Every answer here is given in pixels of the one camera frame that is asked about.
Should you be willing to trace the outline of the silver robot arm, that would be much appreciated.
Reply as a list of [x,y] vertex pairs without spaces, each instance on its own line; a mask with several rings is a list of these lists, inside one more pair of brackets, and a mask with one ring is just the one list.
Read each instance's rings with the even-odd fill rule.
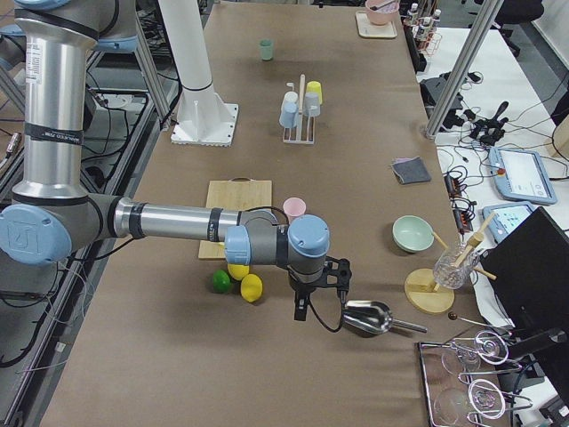
[[1,247],[9,257],[48,265],[125,236],[220,242],[231,264],[288,272],[297,320],[313,310],[310,297],[318,288],[347,297],[349,262],[328,255],[328,226],[315,215],[281,224],[263,207],[152,205],[82,186],[87,54],[136,49],[134,2],[19,1],[15,20],[26,38],[26,108],[24,174],[1,213]]

